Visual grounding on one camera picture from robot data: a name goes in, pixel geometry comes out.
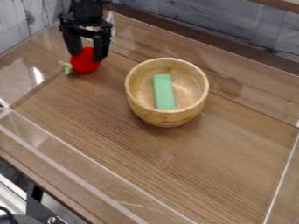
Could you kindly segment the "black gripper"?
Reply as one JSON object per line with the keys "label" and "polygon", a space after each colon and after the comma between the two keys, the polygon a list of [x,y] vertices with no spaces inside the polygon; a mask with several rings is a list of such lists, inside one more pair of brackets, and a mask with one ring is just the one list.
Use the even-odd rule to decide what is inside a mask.
{"label": "black gripper", "polygon": [[114,25],[103,18],[102,0],[71,0],[70,11],[59,15],[60,32],[70,54],[83,50],[80,37],[94,39],[94,61],[108,56]]}

